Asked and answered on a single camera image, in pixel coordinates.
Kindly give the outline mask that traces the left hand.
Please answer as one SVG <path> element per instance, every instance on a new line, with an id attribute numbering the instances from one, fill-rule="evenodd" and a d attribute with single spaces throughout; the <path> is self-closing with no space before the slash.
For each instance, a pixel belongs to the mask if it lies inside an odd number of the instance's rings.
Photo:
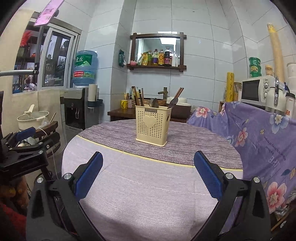
<path id="1" fill-rule="evenodd" d="M 27 215 L 29 194 L 25 176 L 1 182 L 1 204 L 21 215 Z"/>

